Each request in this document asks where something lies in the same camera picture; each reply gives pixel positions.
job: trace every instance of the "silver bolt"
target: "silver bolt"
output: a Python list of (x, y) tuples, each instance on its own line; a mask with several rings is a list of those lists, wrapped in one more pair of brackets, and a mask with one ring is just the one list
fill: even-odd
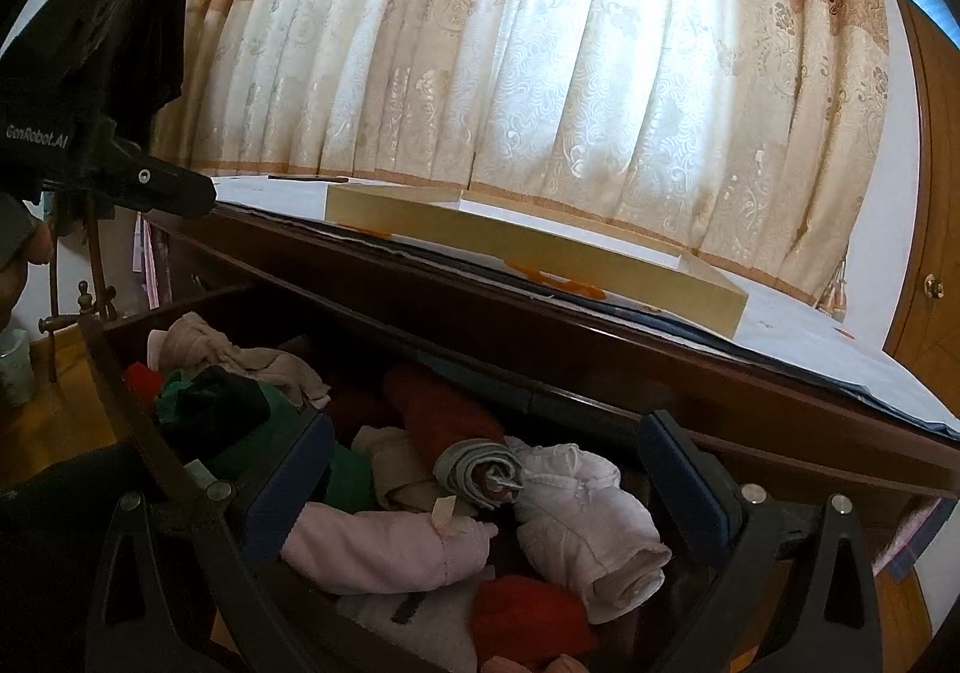
[(120, 508), (129, 513), (140, 506), (140, 495), (136, 491), (128, 491), (120, 498)]
[(233, 494), (233, 489), (226, 481), (213, 481), (213, 483), (206, 488), (206, 498), (213, 500), (213, 502), (220, 502), (221, 500), (227, 499), (230, 494)]
[(845, 497), (843, 494), (834, 494), (830, 497), (830, 505), (833, 505), (833, 509), (840, 513), (840, 515), (847, 515), (851, 510), (853, 510), (853, 503), (850, 501), (850, 497)]
[(740, 494), (751, 505), (760, 505), (767, 500), (767, 490), (757, 484), (743, 484), (740, 487)]

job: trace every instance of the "door knob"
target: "door knob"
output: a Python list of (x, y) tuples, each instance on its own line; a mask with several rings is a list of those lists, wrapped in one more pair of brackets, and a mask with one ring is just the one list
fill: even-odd
[(944, 298), (944, 281), (934, 274), (923, 278), (923, 293), (928, 299)]

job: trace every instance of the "person's leg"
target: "person's leg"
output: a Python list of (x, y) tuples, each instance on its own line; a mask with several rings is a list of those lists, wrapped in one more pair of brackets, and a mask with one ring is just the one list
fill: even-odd
[(125, 491), (160, 499), (130, 443), (0, 490), (0, 670), (83, 670), (97, 561)]

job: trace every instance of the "floral curtain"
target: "floral curtain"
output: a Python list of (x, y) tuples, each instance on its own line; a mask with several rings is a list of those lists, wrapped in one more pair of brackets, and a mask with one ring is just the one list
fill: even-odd
[(883, 127), (883, 0), (192, 0), (155, 155), (450, 184), (813, 303)]

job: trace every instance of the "red cloth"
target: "red cloth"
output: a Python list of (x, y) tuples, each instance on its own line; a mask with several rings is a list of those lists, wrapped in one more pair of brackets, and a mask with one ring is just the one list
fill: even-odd
[(353, 443), (362, 426), (403, 426), (400, 414), (376, 394), (342, 385), (330, 390), (330, 401), (323, 412), (333, 419), (333, 431), (337, 442), (347, 448)]
[(479, 665), (506, 657), (540, 667), (560, 655), (587, 654), (596, 647), (587, 609), (577, 595), (518, 575), (480, 585), (470, 614), (470, 635)]
[(145, 363), (137, 361), (124, 370), (123, 376), (133, 396), (147, 411), (154, 412), (154, 400), (163, 388), (163, 376), (160, 372), (155, 372)]
[(431, 472), (455, 442), (486, 438), (506, 443), (500, 425), (483, 406), (419, 364), (402, 361), (390, 367), (383, 376), (383, 398), (400, 411), (416, 455)]

